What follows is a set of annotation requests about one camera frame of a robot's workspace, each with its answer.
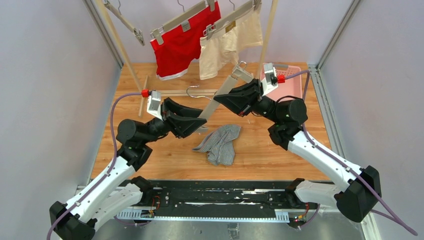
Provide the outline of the grey striped underwear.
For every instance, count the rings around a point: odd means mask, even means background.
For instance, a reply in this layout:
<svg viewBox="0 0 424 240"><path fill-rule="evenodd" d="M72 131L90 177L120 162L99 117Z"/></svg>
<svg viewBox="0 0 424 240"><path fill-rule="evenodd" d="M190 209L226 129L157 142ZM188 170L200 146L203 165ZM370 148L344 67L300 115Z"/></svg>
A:
<svg viewBox="0 0 424 240"><path fill-rule="evenodd" d="M207 161L214 166L231 166L236 156L233 141L239 137L241 130L242 127L237 124L222 125L210 132L192 151L206 153Z"/></svg>

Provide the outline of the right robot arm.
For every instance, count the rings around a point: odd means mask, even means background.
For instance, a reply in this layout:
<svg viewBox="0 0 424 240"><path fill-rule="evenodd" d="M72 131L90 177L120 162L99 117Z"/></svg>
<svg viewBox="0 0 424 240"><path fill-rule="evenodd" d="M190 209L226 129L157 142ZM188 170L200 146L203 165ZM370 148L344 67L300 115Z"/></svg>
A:
<svg viewBox="0 0 424 240"><path fill-rule="evenodd" d="M261 82L253 79L228 93L216 93L213 99L238 116L254 113L272 121L268 128L271 141L307 160L332 181L324 184L297 178L288 188L294 205L316 203L335 207L346 218L359 223L381 200L377 169L348 161L306 130L307 107L302 98L287 95L273 100L263 93Z"/></svg>

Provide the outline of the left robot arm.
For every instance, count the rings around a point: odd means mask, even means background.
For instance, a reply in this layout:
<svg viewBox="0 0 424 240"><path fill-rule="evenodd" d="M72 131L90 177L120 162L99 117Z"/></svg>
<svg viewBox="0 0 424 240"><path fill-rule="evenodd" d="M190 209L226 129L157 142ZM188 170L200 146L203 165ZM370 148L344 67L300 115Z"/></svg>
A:
<svg viewBox="0 0 424 240"><path fill-rule="evenodd" d="M203 126L202 110L180 105L169 97L148 122L122 120L112 130L114 154L111 162L82 191L65 203L56 201L49 209L51 227L46 238L56 233L63 240L91 240L96 232L124 209L149 199L151 183L133 178L124 189L115 192L124 180L136 173L149 159L156 142L172 133L186 138Z"/></svg>

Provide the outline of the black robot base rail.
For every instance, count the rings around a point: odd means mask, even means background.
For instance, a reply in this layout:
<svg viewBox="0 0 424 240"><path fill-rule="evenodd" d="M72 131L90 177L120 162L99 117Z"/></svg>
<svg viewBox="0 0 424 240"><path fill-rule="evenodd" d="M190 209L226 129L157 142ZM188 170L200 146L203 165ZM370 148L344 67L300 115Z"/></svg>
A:
<svg viewBox="0 0 424 240"><path fill-rule="evenodd" d="M295 202L290 181L152 180L139 203L116 214L120 220L288 223L312 215L315 203Z"/></svg>

